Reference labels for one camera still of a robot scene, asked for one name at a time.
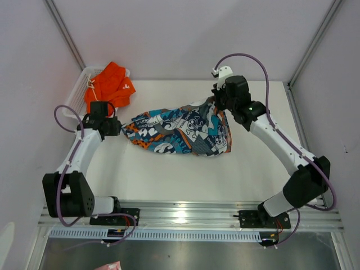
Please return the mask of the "patterned blue orange shorts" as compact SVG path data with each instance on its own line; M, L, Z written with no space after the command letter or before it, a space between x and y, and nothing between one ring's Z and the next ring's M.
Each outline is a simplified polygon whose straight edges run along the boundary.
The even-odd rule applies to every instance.
M212 157L232 150L226 113L217 108L213 96L176 109L144 112L122 131L134 145L158 154Z

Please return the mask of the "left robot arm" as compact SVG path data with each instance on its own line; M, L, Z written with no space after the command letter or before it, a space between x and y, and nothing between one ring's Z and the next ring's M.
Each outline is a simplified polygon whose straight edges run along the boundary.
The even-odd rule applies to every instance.
M102 215L108 224L118 224L122 219L118 198L95 196L86 180L100 144L106 137L120 135L122 126L115 116L115 107L107 101L93 101L85 116L75 117L78 125L67 129L75 135L69 153L54 173L47 173L42 179L49 215L60 220Z

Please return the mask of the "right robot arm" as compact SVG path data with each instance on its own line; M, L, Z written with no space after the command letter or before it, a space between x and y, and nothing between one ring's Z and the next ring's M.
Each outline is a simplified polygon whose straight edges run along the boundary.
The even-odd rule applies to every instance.
M330 162L288 139L267 115L266 106L253 101L248 82L240 75L217 75L212 92L216 105L228 110L235 122L258 137L279 159L290 178L280 192L258 206L257 221L263 227L276 222L277 216L307 205L329 189Z

